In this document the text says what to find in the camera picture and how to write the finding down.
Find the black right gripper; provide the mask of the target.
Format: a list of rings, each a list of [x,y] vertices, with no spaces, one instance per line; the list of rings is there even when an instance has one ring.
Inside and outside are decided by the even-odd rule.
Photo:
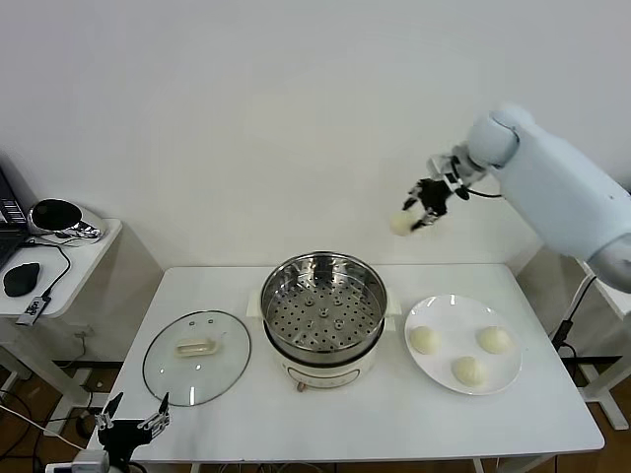
[[[447,200],[452,191],[443,181],[433,179],[420,179],[408,192],[402,205],[403,211],[408,211],[418,200],[423,205],[425,212],[412,226],[411,231],[416,232],[424,227],[432,226],[438,217],[447,214]]]

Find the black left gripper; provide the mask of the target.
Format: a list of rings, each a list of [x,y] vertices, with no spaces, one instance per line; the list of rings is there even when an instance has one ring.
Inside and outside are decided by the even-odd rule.
[[[143,422],[113,420],[122,397],[123,393],[118,393],[108,400],[101,411],[101,429],[98,430],[98,439],[108,453],[110,466],[120,472],[129,472],[129,461],[134,450],[149,443],[149,434],[159,435],[169,425],[170,394],[168,392],[165,394],[158,411]]]

